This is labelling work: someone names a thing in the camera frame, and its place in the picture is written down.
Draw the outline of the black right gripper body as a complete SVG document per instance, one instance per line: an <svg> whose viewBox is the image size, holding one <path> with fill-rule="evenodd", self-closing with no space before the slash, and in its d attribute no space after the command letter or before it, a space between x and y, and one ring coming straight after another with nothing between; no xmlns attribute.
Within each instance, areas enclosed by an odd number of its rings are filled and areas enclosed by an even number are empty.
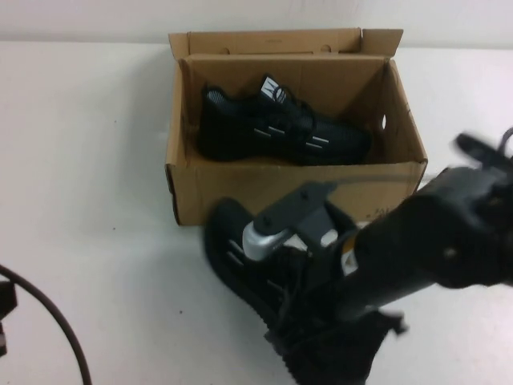
<svg viewBox="0 0 513 385"><path fill-rule="evenodd" d="M291 294L291 322L324 326L363 316L360 275L300 275Z"/></svg>

